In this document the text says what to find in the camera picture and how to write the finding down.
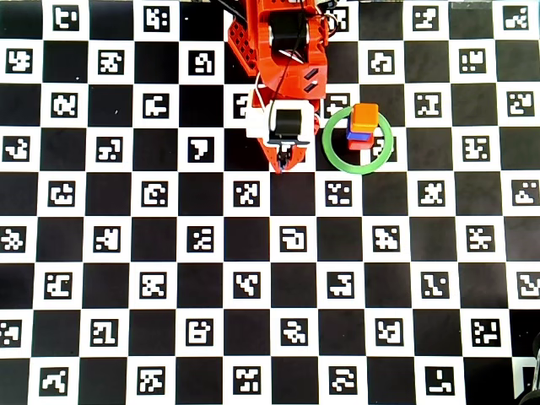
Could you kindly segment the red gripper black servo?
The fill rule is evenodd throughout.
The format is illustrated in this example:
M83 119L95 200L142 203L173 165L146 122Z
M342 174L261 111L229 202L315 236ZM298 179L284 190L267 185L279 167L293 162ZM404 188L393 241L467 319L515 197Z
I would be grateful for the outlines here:
M259 97L255 95L255 107L268 106L271 100L308 100L316 111L320 110L321 99L326 95L327 86L327 59L322 58L314 62L298 63L292 61L276 63L266 60L257 60L256 68L261 74L261 81L265 85L260 89ZM278 160L278 148L266 146L259 141L268 163L273 167L276 174L282 173L282 167ZM298 163L305 160L306 145L292 145L287 150L286 169L292 170Z

